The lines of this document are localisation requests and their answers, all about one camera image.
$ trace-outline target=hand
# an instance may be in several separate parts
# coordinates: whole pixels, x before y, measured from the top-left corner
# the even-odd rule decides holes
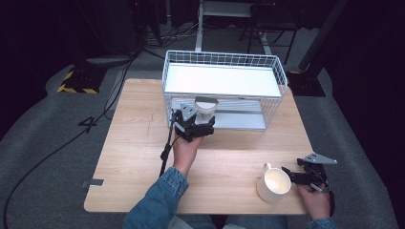
[[[330,217],[330,195],[329,193],[320,193],[317,191],[309,191],[308,186],[297,184],[298,193],[304,201],[304,206],[307,209],[312,220]]]
[[[182,137],[179,137],[173,145],[175,156],[173,167],[178,169],[185,177],[188,175],[188,171],[196,158],[197,149],[202,142],[203,137],[197,137],[192,142],[188,142]]]

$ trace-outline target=person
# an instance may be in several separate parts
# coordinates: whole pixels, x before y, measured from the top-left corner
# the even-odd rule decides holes
[[[145,197],[127,214],[123,222],[124,229],[216,228],[208,215],[176,216],[181,196],[189,185],[186,179],[188,172],[202,142],[203,137],[198,137],[192,142],[187,142],[181,137],[177,138],[173,144],[173,166],[159,177],[148,189]],[[312,219],[308,224],[308,228],[337,228],[337,225],[330,218],[329,195],[327,193],[311,192],[304,185],[297,185],[297,188]],[[224,229],[247,229],[249,227],[287,228],[287,220],[284,216],[229,216]]]

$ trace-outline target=chair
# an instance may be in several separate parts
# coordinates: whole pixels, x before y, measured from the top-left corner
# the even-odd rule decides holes
[[[291,51],[292,44],[294,42],[295,35],[298,31],[298,27],[294,22],[294,17],[292,16],[288,4],[286,3],[258,3],[250,6],[250,20],[248,23],[250,27],[249,43],[247,45],[247,53],[250,52],[250,46],[252,42],[252,37],[254,32],[279,32],[279,35],[272,42],[270,47],[288,47],[287,56],[284,64],[287,64],[289,52]],[[245,27],[239,40],[242,40],[247,27]],[[278,39],[284,34],[285,31],[292,31],[292,37],[289,45],[277,45],[274,44]]]

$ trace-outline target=gray carpet floor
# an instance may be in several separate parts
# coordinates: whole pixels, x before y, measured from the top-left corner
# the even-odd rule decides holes
[[[202,50],[244,53],[247,37],[238,41],[241,32],[236,28],[207,31]],[[316,34],[317,30],[298,32],[285,71],[297,70]],[[164,56],[167,50],[193,51],[194,46],[195,36],[190,36],[167,48],[151,51]],[[272,51],[284,59],[285,49]],[[252,52],[262,53],[262,50],[257,47]],[[24,113],[0,142],[1,206],[17,181],[32,166],[85,129],[78,126],[79,122],[90,116],[99,117],[106,104],[112,103],[109,96],[114,97],[117,93],[113,88],[121,77],[123,66],[108,70],[99,94],[58,93],[56,90],[71,67],[60,70],[49,80],[48,96]],[[161,78],[162,67],[162,59],[142,52],[126,78]],[[318,78],[327,96],[296,96],[295,101],[314,152],[338,160],[338,165],[326,167],[335,192],[333,218],[340,228],[397,228],[386,187],[331,96],[328,73],[322,71]],[[107,113],[108,116],[114,116],[114,108]],[[7,219],[10,228],[121,227],[125,214],[86,212],[83,203],[87,189],[80,187],[83,180],[93,176],[110,123],[108,118],[102,117],[88,134],[49,157],[25,178],[9,204]],[[289,228],[306,228],[308,221],[308,216],[288,216]]]

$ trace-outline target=person's arm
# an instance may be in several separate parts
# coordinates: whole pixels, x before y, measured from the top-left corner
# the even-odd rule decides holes
[[[177,139],[173,146],[174,163],[128,213],[123,228],[167,228],[177,212],[179,201],[188,188],[186,180],[196,158],[202,137],[188,143]]]
[[[312,192],[304,185],[298,185],[304,207],[312,221],[308,224],[309,229],[337,229],[336,223],[330,217],[330,195],[329,193]]]

